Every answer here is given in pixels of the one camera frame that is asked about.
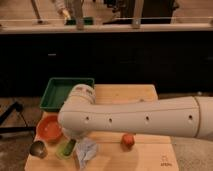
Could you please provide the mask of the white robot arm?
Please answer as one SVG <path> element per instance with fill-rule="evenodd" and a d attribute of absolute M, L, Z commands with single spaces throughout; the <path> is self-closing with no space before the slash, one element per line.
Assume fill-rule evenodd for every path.
<path fill-rule="evenodd" d="M 213 141 L 213 97 L 97 104 L 95 90 L 75 85 L 59 114 L 63 132 L 79 139 L 93 131 L 126 132 Z"/>

